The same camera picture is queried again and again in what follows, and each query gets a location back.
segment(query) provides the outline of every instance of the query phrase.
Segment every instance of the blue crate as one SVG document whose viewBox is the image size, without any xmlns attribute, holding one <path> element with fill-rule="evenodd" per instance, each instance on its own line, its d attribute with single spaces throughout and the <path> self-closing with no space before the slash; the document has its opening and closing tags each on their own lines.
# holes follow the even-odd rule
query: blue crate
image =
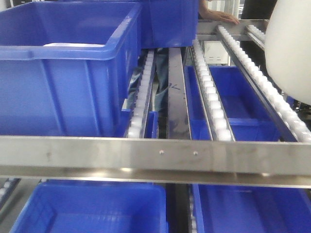
<svg viewBox="0 0 311 233">
<path fill-rule="evenodd" d="M 302 189 L 194 184 L 198 233 L 308 233 L 311 202 Z"/>
<path fill-rule="evenodd" d="M 140 2 L 143 49 L 191 46 L 198 23 L 197 0 L 82 0 Z"/>
<path fill-rule="evenodd" d="M 166 233 L 165 192 L 143 183 L 46 182 L 11 233 Z"/>
<path fill-rule="evenodd" d="M 211 66 L 229 123 L 237 141 L 278 141 L 280 133 L 238 68 Z M 210 140 L 193 67 L 185 68 L 192 139 Z"/>
<path fill-rule="evenodd" d="M 0 12 L 0 134 L 113 136 L 140 51 L 139 13 L 134 2 L 36 2 Z"/>
<path fill-rule="evenodd" d="M 280 133 L 237 67 L 210 66 L 232 131 L 238 141 L 278 141 Z"/>
</svg>

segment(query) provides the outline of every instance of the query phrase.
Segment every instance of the stainless steel bar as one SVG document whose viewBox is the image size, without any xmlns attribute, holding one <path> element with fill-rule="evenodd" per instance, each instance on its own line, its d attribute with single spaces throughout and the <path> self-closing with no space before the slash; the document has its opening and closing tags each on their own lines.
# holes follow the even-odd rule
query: stainless steel bar
<svg viewBox="0 0 311 233">
<path fill-rule="evenodd" d="M 242 72 L 248 83 L 252 86 L 254 89 L 256 95 L 258 96 L 259 100 L 262 102 L 264 107 L 266 108 L 269 116 L 276 124 L 278 130 L 280 131 L 283 139 L 288 142 L 296 142 L 297 139 L 294 137 L 290 129 L 286 126 L 283 119 L 277 114 L 274 107 L 271 105 L 271 103 L 267 100 L 266 96 L 263 94 L 261 89 L 257 86 L 257 84 L 253 81 L 248 71 L 245 69 L 241 61 L 237 58 L 235 53 L 232 51 L 230 46 L 225 42 L 224 38 L 222 37 L 221 33 L 218 34 L 223 46 L 229 53 L 231 59 L 233 60 L 234 64 L 239 68 L 239 70 Z"/>
<path fill-rule="evenodd" d="M 199 40 L 219 40 L 217 36 L 217 26 L 223 25 L 234 39 L 249 41 L 251 39 L 246 35 L 247 31 L 245 28 L 251 24 L 264 32 L 267 22 L 264 19 L 242 19 L 239 25 L 233 25 L 218 21 L 199 20 L 197 36 Z"/>
<path fill-rule="evenodd" d="M 169 48 L 168 138 L 190 139 L 191 129 L 180 48 Z"/>
<path fill-rule="evenodd" d="M 252 41 L 255 42 L 255 44 L 257 44 L 262 50 L 264 50 L 264 43 L 258 39 L 253 33 L 248 32 L 247 35 L 249 36 L 249 38 L 252 39 Z"/>
<path fill-rule="evenodd" d="M 2 177 L 204 182 L 213 172 L 311 176 L 309 143 L 1 136 L 0 154 Z"/>
</svg>

